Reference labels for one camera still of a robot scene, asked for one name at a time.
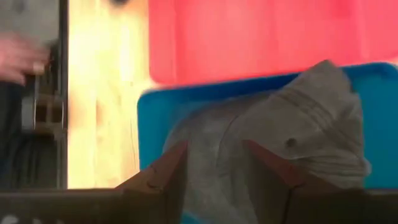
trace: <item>red surface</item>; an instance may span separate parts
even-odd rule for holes
[[[397,0],[149,0],[150,75],[185,85],[398,56]]]

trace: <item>blue plastic container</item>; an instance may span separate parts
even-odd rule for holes
[[[362,100],[364,150],[372,164],[367,188],[398,188],[398,70],[389,63],[344,67]],[[145,93],[138,102],[140,168],[162,155],[169,131],[209,103],[264,90],[277,90],[298,73],[214,85],[190,86]]]

